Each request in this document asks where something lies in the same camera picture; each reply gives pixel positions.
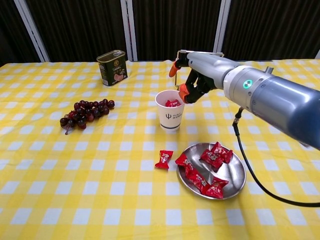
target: canned meat tin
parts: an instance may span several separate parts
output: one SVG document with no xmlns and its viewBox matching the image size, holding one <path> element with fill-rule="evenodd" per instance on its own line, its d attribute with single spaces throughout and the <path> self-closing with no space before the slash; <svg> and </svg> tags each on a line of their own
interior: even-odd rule
<svg viewBox="0 0 320 240">
<path fill-rule="evenodd" d="M 113 50 L 96 58 L 104 85 L 112 86 L 128 77 L 125 54 Z"/>
</svg>

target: table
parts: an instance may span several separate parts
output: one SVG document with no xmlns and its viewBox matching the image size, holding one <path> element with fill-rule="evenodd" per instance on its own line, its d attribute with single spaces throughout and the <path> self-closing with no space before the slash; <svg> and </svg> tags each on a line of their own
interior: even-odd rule
<svg viewBox="0 0 320 240">
<path fill-rule="evenodd" d="M 197 142 L 241 156 L 231 127 L 238 106 L 215 90 L 184 109 L 180 130 L 159 126 L 156 93 L 174 89 L 171 61 L 126 62 L 129 78 L 102 84 L 96 62 L 0 68 L 0 239 L 320 239 L 320 209 L 278 202 L 247 172 L 229 200 L 194 196 L 174 160 Z M 320 89 L 320 60 L 246 62 Z M 190 69 L 178 73 L 180 83 Z M 108 116 L 65 135 L 59 119 L 75 102 L 115 101 Z M 272 192 L 320 200 L 320 153 L 245 112 L 239 123 L 250 163 Z M 159 151 L 173 150 L 168 171 Z"/>
</svg>

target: green indicator light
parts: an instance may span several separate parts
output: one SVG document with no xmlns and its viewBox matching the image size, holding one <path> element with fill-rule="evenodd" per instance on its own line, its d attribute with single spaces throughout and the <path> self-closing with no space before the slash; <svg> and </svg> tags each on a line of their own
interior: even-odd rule
<svg viewBox="0 0 320 240">
<path fill-rule="evenodd" d="M 244 83 L 243 83 L 243 88 L 244 89 L 248 89 L 248 88 L 250 88 L 252 86 L 252 80 L 250 80 L 250 79 L 248 79 L 247 81 L 245 81 Z"/>
</svg>

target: metal plate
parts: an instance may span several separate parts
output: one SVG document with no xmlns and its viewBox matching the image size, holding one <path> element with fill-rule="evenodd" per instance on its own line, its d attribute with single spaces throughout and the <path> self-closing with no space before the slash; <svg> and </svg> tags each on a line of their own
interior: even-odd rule
<svg viewBox="0 0 320 240">
<path fill-rule="evenodd" d="M 229 164 L 223 163 L 217 172 L 214 172 L 213 167 L 200 159 L 200 156 L 206 149 L 211 149 L 214 146 L 213 143 L 197 143 L 189 146 L 184 150 L 184 154 L 192 165 L 199 171 L 199 173 L 207 180 L 208 183 L 212 183 L 213 177 L 218 177 L 223 180 L 228 180 L 229 183 L 222 189 L 223 199 L 217 199 L 214 197 L 206 196 L 200 193 L 200 191 L 186 178 L 185 169 L 182 166 L 178 166 L 176 172 L 182 183 L 194 192 L 196 195 L 211 199 L 211 200 L 225 200 L 236 196 L 244 187 L 246 183 L 246 169 L 240 158 L 233 153 L 233 157 Z"/>
</svg>

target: red candy wrapper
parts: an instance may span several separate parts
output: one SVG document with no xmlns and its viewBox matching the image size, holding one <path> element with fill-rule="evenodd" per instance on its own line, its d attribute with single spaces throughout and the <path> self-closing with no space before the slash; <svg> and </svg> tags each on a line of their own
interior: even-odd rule
<svg viewBox="0 0 320 240">
<path fill-rule="evenodd" d="M 213 176 L 213 182 L 218 182 L 218 183 L 220 183 L 220 185 L 221 185 L 222 188 L 229 183 L 228 180 L 223 180 L 223 179 L 220 179 L 220 178 L 218 178 L 218 177 L 216 177 L 216 176 Z"/>
<path fill-rule="evenodd" d="M 160 161 L 156 163 L 154 166 L 159 169 L 169 169 L 168 162 L 172 157 L 173 151 L 160 151 Z"/>
<path fill-rule="evenodd" d="M 218 156 L 224 156 L 227 153 L 227 150 L 225 150 L 221 144 L 219 142 L 216 142 L 213 145 L 213 148 L 211 149 L 211 152 L 213 152 L 214 154 L 218 155 Z"/>
<path fill-rule="evenodd" d="M 231 159 L 234 156 L 234 152 L 232 150 L 229 150 L 226 154 L 225 154 L 225 158 L 224 158 L 224 162 L 226 164 L 230 163 Z"/>
<path fill-rule="evenodd" d="M 165 106 L 166 107 L 169 107 L 169 108 L 173 108 L 173 107 L 178 107 L 178 106 L 180 106 L 181 105 L 181 103 L 177 100 L 177 99 L 175 99 L 175 100 L 173 100 L 173 101 L 166 101 L 166 103 L 165 103 Z"/>
<path fill-rule="evenodd" d="M 224 193 L 222 191 L 222 188 L 223 188 L 223 183 L 215 181 L 210 186 L 210 188 L 206 191 L 206 195 L 216 199 L 223 199 Z"/>
<path fill-rule="evenodd" d="M 227 180 L 222 180 L 214 176 L 213 183 L 210 185 L 196 169 L 194 169 L 192 174 L 188 175 L 187 178 L 199 189 L 201 194 L 216 199 L 224 198 L 222 188 L 229 183 Z"/>
<path fill-rule="evenodd" d="M 178 166 L 184 167 L 185 175 L 188 176 L 195 168 L 192 166 L 191 162 L 188 160 L 187 156 L 183 153 L 180 157 L 175 160 Z"/>
<path fill-rule="evenodd" d="M 196 169 L 194 169 L 192 174 L 189 174 L 187 178 L 195 185 L 197 189 L 199 189 L 201 194 L 207 195 L 206 193 L 210 188 L 210 185 Z"/>
<path fill-rule="evenodd" d="M 206 149 L 202 155 L 201 159 L 213 166 L 216 169 L 219 169 L 224 162 L 224 159 L 218 154 L 213 153 L 209 149 Z"/>
<path fill-rule="evenodd" d="M 226 164 L 230 163 L 230 161 L 234 155 L 232 150 L 226 150 L 224 147 L 221 146 L 221 144 L 219 142 L 216 142 L 214 144 L 213 148 L 211 149 L 211 152 L 222 157 L 223 161 Z"/>
</svg>

